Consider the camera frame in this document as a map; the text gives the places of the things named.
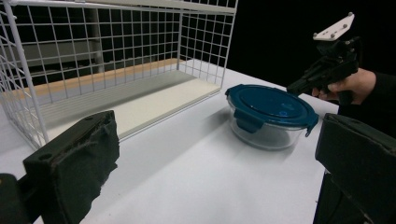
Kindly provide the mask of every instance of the container lid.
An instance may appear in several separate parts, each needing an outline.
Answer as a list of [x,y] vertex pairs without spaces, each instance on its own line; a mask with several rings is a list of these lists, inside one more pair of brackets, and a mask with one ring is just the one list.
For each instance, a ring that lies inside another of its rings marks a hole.
[[277,88],[237,85],[225,94],[235,107],[238,126],[255,133],[263,124],[283,128],[306,128],[308,136],[318,123],[318,114],[301,98]]

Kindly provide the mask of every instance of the wire basket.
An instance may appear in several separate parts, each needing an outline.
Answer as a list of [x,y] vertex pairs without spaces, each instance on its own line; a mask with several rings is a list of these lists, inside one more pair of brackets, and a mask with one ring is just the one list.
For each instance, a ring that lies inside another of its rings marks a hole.
[[113,109],[124,139],[219,92],[237,0],[5,0],[0,103],[39,148]]

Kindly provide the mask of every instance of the wire grid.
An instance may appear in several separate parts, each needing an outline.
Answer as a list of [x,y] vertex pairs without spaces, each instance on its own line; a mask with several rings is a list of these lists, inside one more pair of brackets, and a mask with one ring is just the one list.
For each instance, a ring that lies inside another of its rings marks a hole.
[[[188,2],[230,5],[219,0]],[[234,14],[89,5],[12,7],[24,55],[17,51],[18,37],[1,8],[1,103],[8,118],[37,146],[48,139],[36,104],[173,70],[221,85]],[[32,79],[30,87],[27,77]]]

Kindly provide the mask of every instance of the white table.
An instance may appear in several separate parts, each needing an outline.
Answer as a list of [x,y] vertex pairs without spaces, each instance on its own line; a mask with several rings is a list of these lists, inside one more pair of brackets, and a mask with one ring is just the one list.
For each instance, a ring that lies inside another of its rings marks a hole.
[[[120,142],[119,167],[81,223],[312,223],[325,170],[315,160],[322,118],[338,106],[302,94],[320,116],[312,133],[292,151],[259,150],[228,124],[224,92],[238,84],[284,90],[228,70],[219,94]],[[0,111],[0,173],[21,178],[34,151]]]

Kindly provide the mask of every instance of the human hand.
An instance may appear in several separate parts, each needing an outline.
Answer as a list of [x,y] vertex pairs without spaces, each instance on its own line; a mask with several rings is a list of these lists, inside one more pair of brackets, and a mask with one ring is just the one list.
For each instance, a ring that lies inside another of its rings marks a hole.
[[360,105],[373,91],[376,82],[375,74],[371,71],[358,69],[357,73],[350,75],[338,82],[328,85],[330,92],[320,91],[317,88],[312,90],[312,95],[321,100],[339,100],[337,92],[352,91],[352,104]]

